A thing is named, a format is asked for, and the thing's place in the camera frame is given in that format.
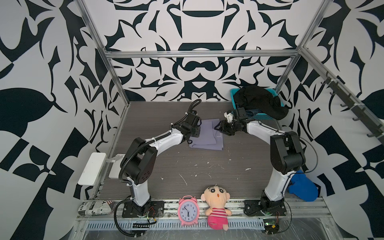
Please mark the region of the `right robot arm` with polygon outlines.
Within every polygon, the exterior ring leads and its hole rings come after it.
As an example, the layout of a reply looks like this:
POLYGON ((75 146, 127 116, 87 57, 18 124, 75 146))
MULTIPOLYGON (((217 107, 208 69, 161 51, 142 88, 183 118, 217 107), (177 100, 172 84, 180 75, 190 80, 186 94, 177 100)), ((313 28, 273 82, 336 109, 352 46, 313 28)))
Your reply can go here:
POLYGON ((283 132, 261 121, 248 118, 246 110, 239 108, 225 113, 225 119, 214 127, 227 136, 244 132, 270 145, 273 172, 261 199, 245 203, 245 214, 254 216, 257 212, 271 216, 277 210, 285 209, 285 192, 291 178, 306 163, 300 137, 294 132, 283 132))

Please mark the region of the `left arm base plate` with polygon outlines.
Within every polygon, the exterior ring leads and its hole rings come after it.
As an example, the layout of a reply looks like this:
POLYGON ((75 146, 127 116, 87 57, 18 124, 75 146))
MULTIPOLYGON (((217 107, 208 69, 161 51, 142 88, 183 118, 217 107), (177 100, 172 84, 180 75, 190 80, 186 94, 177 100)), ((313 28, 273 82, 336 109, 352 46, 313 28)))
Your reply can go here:
POLYGON ((152 201, 149 199, 143 206, 139 206, 135 202, 129 201, 124 203, 122 217, 138 218, 148 216, 149 218, 155 218, 163 214, 164 207, 164 201, 152 201))

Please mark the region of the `lavender skirt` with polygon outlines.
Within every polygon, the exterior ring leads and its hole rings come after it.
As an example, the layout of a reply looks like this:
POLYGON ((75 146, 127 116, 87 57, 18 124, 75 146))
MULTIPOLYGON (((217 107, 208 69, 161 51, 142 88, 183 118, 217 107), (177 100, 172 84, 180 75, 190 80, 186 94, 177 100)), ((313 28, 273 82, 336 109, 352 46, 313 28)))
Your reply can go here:
POLYGON ((220 119, 202 120, 199 137, 191 137, 190 148, 221 151, 224 148, 223 134, 214 128, 220 119))

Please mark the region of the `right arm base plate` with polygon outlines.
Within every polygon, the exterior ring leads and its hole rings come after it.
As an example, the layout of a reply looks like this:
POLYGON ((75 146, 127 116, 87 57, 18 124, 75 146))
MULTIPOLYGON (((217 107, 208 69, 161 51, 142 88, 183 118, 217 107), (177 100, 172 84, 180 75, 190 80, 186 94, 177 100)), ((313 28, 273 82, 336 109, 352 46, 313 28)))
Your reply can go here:
POLYGON ((284 199, 279 201, 270 201, 268 198, 260 200, 245 200, 244 214, 249 217, 254 216, 285 216, 287 209, 284 199))

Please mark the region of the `black garment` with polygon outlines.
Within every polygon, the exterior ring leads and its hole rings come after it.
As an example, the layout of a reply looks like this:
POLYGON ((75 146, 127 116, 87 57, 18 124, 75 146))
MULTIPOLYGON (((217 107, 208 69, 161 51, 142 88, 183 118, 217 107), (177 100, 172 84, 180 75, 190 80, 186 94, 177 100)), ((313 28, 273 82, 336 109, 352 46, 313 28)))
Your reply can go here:
POLYGON ((259 110, 275 120, 285 118, 289 112, 286 106, 282 105, 279 96, 274 97, 265 88, 256 85, 241 88, 234 95, 237 109, 259 110))

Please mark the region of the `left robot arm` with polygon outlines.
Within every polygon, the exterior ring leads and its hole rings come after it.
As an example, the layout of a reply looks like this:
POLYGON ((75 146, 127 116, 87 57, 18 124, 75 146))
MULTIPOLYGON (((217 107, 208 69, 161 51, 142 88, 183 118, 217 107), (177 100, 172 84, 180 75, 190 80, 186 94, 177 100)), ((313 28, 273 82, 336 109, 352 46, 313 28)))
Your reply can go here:
POLYGON ((120 163, 118 179, 130 187, 133 206, 142 214, 150 208, 148 179, 157 156, 184 142, 190 144, 190 138, 200 134, 200 123, 197 111, 191 110, 180 122, 171 124, 166 133, 147 140, 136 138, 132 142, 120 163))

